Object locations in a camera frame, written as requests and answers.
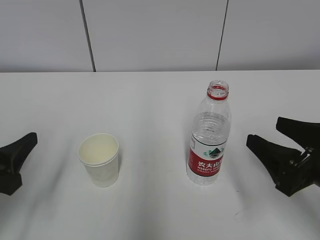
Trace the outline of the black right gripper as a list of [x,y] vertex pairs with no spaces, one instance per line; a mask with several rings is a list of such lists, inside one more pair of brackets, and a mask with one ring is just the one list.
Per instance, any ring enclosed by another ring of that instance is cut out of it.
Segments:
[[291,197],[311,185],[320,187],[320,123],[278,117],[276,129],[306,150],[302,154],[258,135],[247,136],[246,146],[267,169],[275,188]]

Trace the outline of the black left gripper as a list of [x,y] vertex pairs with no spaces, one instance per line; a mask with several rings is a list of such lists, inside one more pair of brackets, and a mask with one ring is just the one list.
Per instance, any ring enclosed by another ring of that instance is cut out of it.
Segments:
[[0,192],[11,196],[22,186],[19,173],[28,155],[38,143],[35,132],[30,132],[19,140],[0,148]]

